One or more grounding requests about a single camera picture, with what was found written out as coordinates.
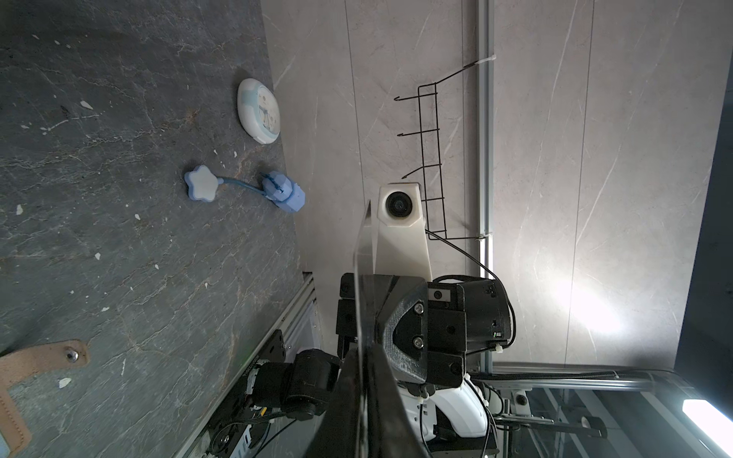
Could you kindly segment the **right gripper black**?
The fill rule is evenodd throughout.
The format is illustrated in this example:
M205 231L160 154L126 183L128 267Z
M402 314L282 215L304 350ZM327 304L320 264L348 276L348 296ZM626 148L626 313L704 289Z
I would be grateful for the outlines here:
M339 354L373 357L403 385L459 387L473 354L513 343L513 307L498 279L343 274Z

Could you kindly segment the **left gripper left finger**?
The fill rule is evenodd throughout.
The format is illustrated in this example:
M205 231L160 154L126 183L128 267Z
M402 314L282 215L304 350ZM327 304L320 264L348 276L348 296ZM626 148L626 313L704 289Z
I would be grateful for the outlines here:
M306 458L347 458L359 455L363 395L360 369L358 352L349 351L323 421L305 452Z

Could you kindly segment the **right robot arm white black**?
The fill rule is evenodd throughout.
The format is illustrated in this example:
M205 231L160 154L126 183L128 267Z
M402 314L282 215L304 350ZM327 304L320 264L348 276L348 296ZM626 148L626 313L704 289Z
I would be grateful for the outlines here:
M274 418L321 418L310 457L431 457L497 451L497 414L471 355L513 343L498 279L342 277L335 354L257 364L246 399Z

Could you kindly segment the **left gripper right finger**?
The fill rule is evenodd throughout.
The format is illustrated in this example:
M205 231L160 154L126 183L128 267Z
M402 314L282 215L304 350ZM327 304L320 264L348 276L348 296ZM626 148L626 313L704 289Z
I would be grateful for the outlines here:
M429 457L380 345L366 350L366 457Z

